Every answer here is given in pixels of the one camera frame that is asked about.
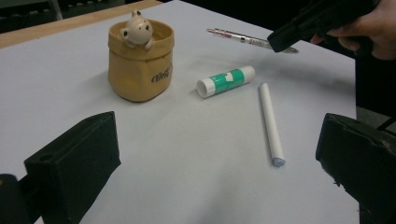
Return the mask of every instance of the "silver pen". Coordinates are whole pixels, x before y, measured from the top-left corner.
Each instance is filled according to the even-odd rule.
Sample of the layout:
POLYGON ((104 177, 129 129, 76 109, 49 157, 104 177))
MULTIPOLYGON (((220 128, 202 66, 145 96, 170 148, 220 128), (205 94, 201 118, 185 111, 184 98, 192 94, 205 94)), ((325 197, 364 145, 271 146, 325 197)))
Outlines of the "silver pen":
MULTIPOLYGON (((213 34, 214 36, 229 38, 229 39, 241 42, 241 43, 247 43, 247 44, 262 47, 265 49, 272 49, 268 40, 259 39, 257 37, 248 36, 248 35, 241 35, 241 34, 238 34, 235 32, 221 30, 218 28, 207 29, 206 31, 213 34)), ((298 50, 290 47, 290 48, 284 49, 282 52, 284 52, 284 53, 298 53, 298 50)))

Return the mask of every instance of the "white stick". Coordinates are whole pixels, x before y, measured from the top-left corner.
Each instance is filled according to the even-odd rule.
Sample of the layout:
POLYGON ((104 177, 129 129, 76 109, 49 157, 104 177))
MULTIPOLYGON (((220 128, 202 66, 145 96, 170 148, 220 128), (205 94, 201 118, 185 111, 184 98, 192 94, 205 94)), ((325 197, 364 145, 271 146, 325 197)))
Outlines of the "white stick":
POLYGON ((285 158, 283 156, 282 145, 280 144, 274 109, 267 83, 262 83, 260 85, 260 95, 262 97, 262 111, 265 117, 273 164, 276 167, 280 167, 285 164, 285 158))

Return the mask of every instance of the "glue stick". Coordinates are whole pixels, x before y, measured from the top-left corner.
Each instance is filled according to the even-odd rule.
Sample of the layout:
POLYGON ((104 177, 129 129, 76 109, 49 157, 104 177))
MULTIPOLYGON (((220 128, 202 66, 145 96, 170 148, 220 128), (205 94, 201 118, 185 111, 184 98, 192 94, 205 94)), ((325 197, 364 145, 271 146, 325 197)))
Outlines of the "glue stick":
POLYGON ((198 80, 196 90, 203 98, 249 83, 256 73, 252 66, 244 66, 213 77, 198 80))

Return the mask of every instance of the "small container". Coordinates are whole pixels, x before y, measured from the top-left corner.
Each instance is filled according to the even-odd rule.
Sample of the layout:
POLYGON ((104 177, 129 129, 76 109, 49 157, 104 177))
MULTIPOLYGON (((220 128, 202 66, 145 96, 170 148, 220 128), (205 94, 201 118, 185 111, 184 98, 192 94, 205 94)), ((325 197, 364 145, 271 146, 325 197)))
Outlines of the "small container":
POLYGON ((150 49, 144 45, 129 48, 120 36, 127 21, 119 22, 108 31, 108 81, 122 98, 145 102, 165 91, 172 78, 173 29, 160 21, 149 20, 153 27, 150 49))
POLYGON ((249 83, 256 73, 252 66, 244 66, 232 71, 207 77, 197 82, 196 90, 203 98, 218 94, 249 83))

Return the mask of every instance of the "figurine head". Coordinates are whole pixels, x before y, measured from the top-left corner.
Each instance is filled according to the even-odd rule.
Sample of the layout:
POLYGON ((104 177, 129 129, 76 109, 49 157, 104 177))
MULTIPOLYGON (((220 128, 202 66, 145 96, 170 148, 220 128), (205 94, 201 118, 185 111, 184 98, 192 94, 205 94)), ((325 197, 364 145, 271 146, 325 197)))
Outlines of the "figurine head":
POLYGON ((141 16, 140 11, 134 10, 132 18, 126 23, 126 27, 120 29, 120 35, 125 43, 134 48, 135 45, 146 44, 146 49, 151 47, 152 25, 146 18, 141 16))

